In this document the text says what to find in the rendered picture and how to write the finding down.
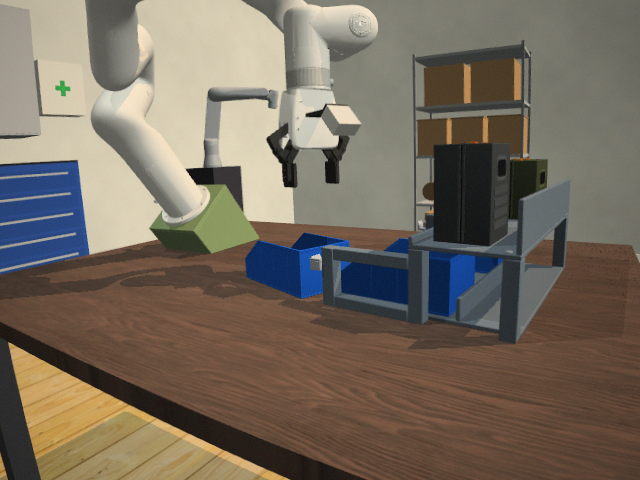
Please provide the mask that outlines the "blue bin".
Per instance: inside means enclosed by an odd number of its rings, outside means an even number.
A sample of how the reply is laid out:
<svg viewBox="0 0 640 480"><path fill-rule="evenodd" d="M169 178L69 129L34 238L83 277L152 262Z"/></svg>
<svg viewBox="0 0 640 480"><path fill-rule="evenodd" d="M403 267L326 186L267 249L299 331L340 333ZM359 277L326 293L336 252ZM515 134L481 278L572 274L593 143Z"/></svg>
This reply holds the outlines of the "blue bin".
<svg viewBox="0 0 640 480"><path fill-rule="evenodd" d="M408 254L408 239L384 251ZM475 282L475 256L429 251L428 313L449 317L456 298ZM341 293L408 304L408 270L351 263L341 271Z"/></svg>
<svg viewBox="0 0 640 480"><path fill-rule="evenodd" d="M311 256L327 245L349 247L349 241L303 233L291 247L257 241L245 258L246 276L300 299L323 293L322 270L310 269Z"/></svg>
<svg viewBox="0 0 640 480"><path fill-rule="evenodd" d="M503 259L475 256L475 272L487 274L502 261Z"/></svg>

